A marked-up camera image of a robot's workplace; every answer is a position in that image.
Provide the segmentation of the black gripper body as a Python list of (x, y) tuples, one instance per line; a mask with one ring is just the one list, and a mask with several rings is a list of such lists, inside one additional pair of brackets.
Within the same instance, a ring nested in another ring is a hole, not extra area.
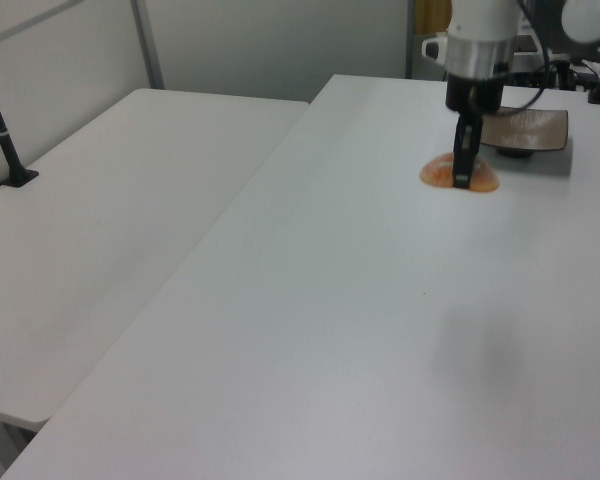
[(505, 78), (489, 80), (466, 79), (447, 75), (446, 106), (457, 113), (496, 112), (501, 105)]

